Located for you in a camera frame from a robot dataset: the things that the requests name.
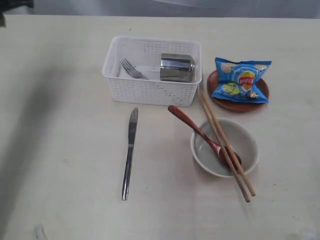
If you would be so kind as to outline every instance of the metal cup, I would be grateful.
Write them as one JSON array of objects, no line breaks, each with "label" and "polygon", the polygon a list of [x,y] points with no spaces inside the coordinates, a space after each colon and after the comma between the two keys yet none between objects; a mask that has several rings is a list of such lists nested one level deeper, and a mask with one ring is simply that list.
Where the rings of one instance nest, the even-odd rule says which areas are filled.
[{"label": "metal cup", "polygon": [[191,82],[195,61],[190,55],[162,53],[160,80],[170,82]]}]

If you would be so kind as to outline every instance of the wooden chopsticks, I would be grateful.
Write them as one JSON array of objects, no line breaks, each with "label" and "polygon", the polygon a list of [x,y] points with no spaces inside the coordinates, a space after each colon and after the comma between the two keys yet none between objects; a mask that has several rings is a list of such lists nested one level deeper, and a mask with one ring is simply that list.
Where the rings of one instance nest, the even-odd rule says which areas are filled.
[{"label": "wooden chopsticks", "polygon": [[[243,170],[241,164],[239,163],[238,158],[236,157],[236,154],[235,154],[234,150],[232,149],[232,147],[231,147],[231,145],[230,145],[230,143],[229,143],[229,141],[227,139],[226,134],[224,133],[222,127],[220,126],[220,123],[219,123],[219,121],[218,121],[213,109],[210,106],[210,102],[206,99],[206,97],[205,97],[205,95],[204,95],[202,90],[199,89],[198,93],[199,93],[200,103],[201,103],[203,111],[204,111],[204,113],[206,115],[206,118],[208,119],[208,121],[210,123],[210,126],[211,126],[211,128],[213,130],[213,133],[215,134],[216,139],[218,140],[218,142],[219,142],[219,144],[221,146],[221,150],[222,150],[222,152],[223,152],[223,154],[225,156],[225,159],[226,159],[226,161],[227,161],[227,163],[228,163],[228,165],[229,165],[229,167],[230,167],[230,169],[231,169],[231,171],[232,171],[232,173],[234,175],[234,178],[235,178],[236,182],[239,185],[239,188],[240,188],[240,190],[241,190],[241,192],[242,192],[242,194],[244,196],[244,199],[248,203],[248,202],[250,202],[249,196],[248,196],[245,188],[243,187],[243,185],[242,185],[242,183],[240,181],[240,178],[239,178],[239,176],[237,174],[237,171],[236,171],[232,161],[235,163],[240,175],[242,176],[242,178],[244,180],[244,183],[246,184],[246,186],[249,189],[249,192],[251,193],[252,196],[256,195],[255,190],[254,190],[252,184],[250,183],[249,179],[247,178],[247,175],[246,175],[245,171]],[[225,145],[226,145],[227,149],[230,152],[230,156],[227,153],[227,150],[225,148],[225,145],[224,145],[223,141],[225,142]]]}]

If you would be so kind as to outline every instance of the white plastic basket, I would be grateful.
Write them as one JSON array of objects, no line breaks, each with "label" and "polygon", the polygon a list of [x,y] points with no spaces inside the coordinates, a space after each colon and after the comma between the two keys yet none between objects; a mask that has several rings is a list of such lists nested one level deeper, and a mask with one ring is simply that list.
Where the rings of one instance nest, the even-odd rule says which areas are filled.
[{"label": "white plastic basket", "polygon": [[[161,54],[191,55],[195,71],[191,82],[160,81]],[[130,77],[121,67],[126,58],[149,80]],[[116,36],[110,45],[102,75],[117,102],[189,106],[202,80],[201,46],[195,41]]]}]

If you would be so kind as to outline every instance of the plate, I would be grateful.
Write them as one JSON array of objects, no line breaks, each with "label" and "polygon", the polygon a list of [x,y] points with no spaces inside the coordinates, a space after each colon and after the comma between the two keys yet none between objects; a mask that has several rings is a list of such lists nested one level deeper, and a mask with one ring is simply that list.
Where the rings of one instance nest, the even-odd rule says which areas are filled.
[{"label": "plate", "polygon": [[[255,138],[234,121],[220,117],[218,121],[234,151],[241,158],[245,174],[250,173],[259,160],[259,147]],[[208,121],[203,122],[199,128],[213,141],[218,142]],[[234,178],[231,170],[221,164],[215,152],[196,132],[191,135],[190,147],[193,158],[205,171],[221,178]]]},{"label": "plate", "polygon": [[[260,89],[263,95],[267,99],[269,99],[269,88],[266,82],[262,78],[260,78],[260,80],[257,81],[255,85]],[[257,110],[265,104],[265,103],[251,103],[251,102],[250,103],[234,102],[230,100],[212,97],[211,95],[217,87],[218,87],[218,72],[214,71],[213,73],[210,74],[206,82],[206,88],[207,88],[208,94],[216,104],[230,111],[244,113],[244,112]]]}]

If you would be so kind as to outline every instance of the table knife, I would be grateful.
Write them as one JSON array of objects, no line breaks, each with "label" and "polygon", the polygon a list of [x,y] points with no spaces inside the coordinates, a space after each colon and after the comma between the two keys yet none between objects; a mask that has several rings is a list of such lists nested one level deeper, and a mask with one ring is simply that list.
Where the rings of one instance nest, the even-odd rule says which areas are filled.
[{"label": "table knife", "polygon": [[122,185],[122,200],[128,199],[129,185],[130,185],[130,175],[132,166],[132,157],[134,153],[136,130],[138,122],[138,108],[133,109],[130,120],[129,120],[129,130],[128,130],[128,153],[126,156],[123,185]]}]

